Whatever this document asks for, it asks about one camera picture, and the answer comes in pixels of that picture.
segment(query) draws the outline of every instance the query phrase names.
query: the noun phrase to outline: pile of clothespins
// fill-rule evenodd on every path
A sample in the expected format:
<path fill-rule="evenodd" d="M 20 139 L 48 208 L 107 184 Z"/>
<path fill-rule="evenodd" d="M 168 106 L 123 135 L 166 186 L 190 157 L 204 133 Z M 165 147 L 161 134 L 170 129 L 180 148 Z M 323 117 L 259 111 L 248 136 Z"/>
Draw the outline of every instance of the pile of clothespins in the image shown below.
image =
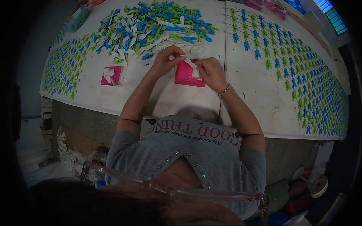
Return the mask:
<path fill-rule="evenodd" d="M 148 7 L 139 2 L 137 6 L 112 11 L 102 19 L 98 32 L 89 36 L 89 48 L 100 54 L 108 50 L 114 64 L 127 67 L 127 61 L 134 61 L 143 54 L 142 60 L 155 57 L 156 52 L 176 45 L 191 55 L 198 50 L 199 42 L 207 43 L 217 28 L 204 22 L 197 9 L 180 7 L 174 2 Z"/>

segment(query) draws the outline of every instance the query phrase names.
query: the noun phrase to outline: pink tray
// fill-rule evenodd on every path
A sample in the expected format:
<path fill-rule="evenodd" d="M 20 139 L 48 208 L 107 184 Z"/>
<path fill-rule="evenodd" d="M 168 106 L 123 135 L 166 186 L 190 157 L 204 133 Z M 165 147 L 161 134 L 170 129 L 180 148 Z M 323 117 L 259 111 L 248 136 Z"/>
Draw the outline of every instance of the pink tray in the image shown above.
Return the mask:
<path fill-rule="evenodd" d="M 112 79 L 114 81 L 114 83 L 116 85 L 118 85 L 119 81 L 122 81 L 123 78 L 122 78 L 122 67 L 121 66 L 118 66 L 118 67 L 105 67 L 104 69 L 106 68 L 110 68 L 110 69 L 113 69 L 114 70 L 114 75 L 112 76 Z M 106 86 L 113 86 L 113 84 L 110 82 L 108 83 L 106 78 L 102 75 L 102 80 L 101 80 L 101 85 L 106 85 Z"/>
<path fill-rule="evenodd" d="M 181 63 L 177 65 L 175 84 L 205 87 L 204 81 L 199 81 L 197 78 L 192 77 L 192 70 L 193 68 L 188 63 L 181 61 Z"/>

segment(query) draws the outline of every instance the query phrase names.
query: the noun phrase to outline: woman's left hand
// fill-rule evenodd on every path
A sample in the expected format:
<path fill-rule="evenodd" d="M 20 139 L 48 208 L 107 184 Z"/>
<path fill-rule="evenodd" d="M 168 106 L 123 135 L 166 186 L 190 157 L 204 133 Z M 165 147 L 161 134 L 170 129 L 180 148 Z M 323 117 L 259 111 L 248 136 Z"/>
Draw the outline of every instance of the woman's left hand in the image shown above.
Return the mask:
<path fill-rule="evenodd" d="M 156 59 L 148 71 L 148 74 L 151 74 L 155 78 L 159 79 L 168 72 L 171 71 L 172 68 L 174 68 L 176 65 L 178 65 L 181 61 L 185 60 L 185 53 L 176 46 L 169 46 L 166 49 L 160 51 Z M 170 56 L 174 56 L 175 59 L 169 60 Z"/>

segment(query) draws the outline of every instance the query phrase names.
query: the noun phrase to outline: window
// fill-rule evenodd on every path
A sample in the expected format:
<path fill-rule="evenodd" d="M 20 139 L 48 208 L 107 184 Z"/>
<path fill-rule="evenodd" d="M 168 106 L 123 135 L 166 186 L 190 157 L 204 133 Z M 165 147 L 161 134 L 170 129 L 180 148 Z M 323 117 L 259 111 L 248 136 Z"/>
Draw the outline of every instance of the window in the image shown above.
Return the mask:
<path fill-rule="evenodd" d="M 322 12 L 327 16 L 328 20 L 332 24 L 337 35 L 347 31 L 346 25 L 343 23 L 341 17 L 334 10 L 333 5 L 328 0 L 314 0 Z"/>

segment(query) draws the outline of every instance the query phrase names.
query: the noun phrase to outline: concrete floor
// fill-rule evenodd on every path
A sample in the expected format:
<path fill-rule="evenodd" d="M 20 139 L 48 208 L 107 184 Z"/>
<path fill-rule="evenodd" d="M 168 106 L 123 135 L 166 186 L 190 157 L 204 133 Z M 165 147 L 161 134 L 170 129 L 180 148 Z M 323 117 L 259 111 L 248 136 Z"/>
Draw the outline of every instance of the concrete floor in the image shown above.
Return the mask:
<path fill-rule="evenodd" d="M 56 133 L 59 123 L 75 129 L 83 135 L 110 147 L 116 131 L 118 116 L 100 113 L 84 108 L 74 107 L 53 100 L 52 123 L 53 135 L 52 149 L 58 156 Z M 151 125 L 143 120 L 141 124 L 141 137 L 149 131 Z M 318 142 L 310 140 L 265 139 L 266 151 L 266 184 L 272 184 L 282 179 L 292 177 L 294 171 L 303 166 L 311 168 L 318 153 Z"/>

